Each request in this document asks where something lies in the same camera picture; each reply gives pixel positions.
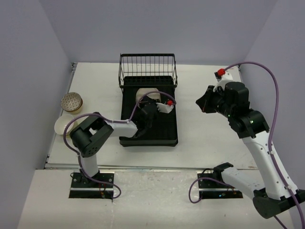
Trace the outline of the large cream bowl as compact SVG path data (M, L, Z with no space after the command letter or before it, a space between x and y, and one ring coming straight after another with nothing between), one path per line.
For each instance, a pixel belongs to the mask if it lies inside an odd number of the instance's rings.
M147 94L146 96L148 96L150 99L154 99L157 102L161 101L161 95L158 93L158 89L157 88L139 88L136 92L136 96L135 96L135 101L138 102L145 94Z

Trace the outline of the beige floral bowl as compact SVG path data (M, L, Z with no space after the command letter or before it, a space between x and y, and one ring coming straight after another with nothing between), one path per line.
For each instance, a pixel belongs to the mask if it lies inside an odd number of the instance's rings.
M82 109L83 109L83 105L79 106L76 110L73 110L70 113L72 115L76 115L76 114L79 114L82 111Z

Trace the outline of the blue patterned bowl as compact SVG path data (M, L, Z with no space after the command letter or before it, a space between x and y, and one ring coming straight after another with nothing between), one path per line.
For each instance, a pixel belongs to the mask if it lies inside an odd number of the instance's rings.
M83 104L82 97L76 92L65 94L61 99L61 108L66 112L74 112Z

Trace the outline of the beige bowl with leaf print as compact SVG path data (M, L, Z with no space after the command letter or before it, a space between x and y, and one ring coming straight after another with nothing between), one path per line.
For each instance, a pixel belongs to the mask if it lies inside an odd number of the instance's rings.
M67 126L67 124L73 119L73 115L71 114L63 114L61 117L59 117L54 125L54 131L57 135L63 135L64 129ZM69 126L66 132L66 136L70 135L70 132L73 128L75 128L78 125L77 121L75 121L73 124Z

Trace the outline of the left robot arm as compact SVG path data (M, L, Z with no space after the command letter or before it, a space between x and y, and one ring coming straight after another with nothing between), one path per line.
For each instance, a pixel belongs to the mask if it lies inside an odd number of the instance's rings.
M110 137L139 138L153 125L159 109L154 100L145 97L136 106L131 121L115 120L107 122L101 114L95 112L70 132L73 145L79 151L80 168L83 170L82 182L88 187L95 187L99 182L97 152Z

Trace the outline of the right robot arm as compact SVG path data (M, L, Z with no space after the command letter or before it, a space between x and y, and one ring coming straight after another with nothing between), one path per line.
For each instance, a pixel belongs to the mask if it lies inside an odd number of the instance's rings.
M201 111L219 113L227 118L251 153L263 182L250 179L232 164L223 163L213 168L213 183L217 187L232 186L248 196L265 219L301 204L304 190L289 178L275 147L268 142L270 130L263 116L250 108L249 90L243 83L229 82L224 88L208 86L205 94L196 101Z

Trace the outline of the black dish rack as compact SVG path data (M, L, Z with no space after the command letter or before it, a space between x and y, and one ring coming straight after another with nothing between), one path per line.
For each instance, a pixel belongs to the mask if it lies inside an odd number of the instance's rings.
M169 114L158 113L152 127L139 138L120 137L120 144L128 146L176 146L178 143L175 89L178 85L176 58L173 53L124 53L120 55L119 87L122 91L121 118L133 117L138 102L139 88L157 88L160 103L172 100L174 108Z

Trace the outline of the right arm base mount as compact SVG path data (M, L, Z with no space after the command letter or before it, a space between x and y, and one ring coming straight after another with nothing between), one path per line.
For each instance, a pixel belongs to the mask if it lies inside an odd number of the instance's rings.
M213 171L206 168L203 172L198 172L197 177L213 178ZM200 179L198 181L198 188L201 199L243 198L243 194L238 189L229 188L228 186L207 179Z

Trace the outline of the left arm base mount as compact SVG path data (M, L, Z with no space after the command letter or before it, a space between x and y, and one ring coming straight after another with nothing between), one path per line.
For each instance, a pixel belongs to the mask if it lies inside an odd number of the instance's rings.
M69 198L113 199L113 185L95 183L86 178L81 172L73 172L70 177Z

